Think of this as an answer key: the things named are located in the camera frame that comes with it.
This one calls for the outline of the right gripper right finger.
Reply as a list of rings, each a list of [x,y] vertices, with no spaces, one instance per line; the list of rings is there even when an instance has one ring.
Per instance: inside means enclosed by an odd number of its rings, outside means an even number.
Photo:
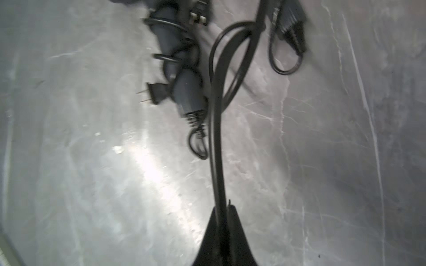
[[[257,266],[257,262],[251,252],[245,236],[237,209],[234,205],[227,206],[228,227],[230,234],[230,263],[231,266]]]

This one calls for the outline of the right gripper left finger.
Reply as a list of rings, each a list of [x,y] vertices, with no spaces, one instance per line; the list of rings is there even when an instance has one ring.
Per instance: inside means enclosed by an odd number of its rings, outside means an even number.
[[[199,251],[192,266],[219,266],[220,247],[215,207],[211,212]]]

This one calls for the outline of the dark grey hair dryer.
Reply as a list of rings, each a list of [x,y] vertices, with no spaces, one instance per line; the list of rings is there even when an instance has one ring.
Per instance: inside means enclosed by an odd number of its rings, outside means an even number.
[[[270,37],[285,41],[302,57],[306,50],[305,22],[306,14],[299,1],[277,1],[271,19]]]
[[[157,37],[160,53],[153,58],[163,63],[166,83],[148,84],[153,104],[171,99],[181,117],[191,126],[191,133],[204,137],[207,99],[203,77],[198,69],[200,45],[191,30],[179,20],[178,1],[148,1],[149,16],[143,20]]]

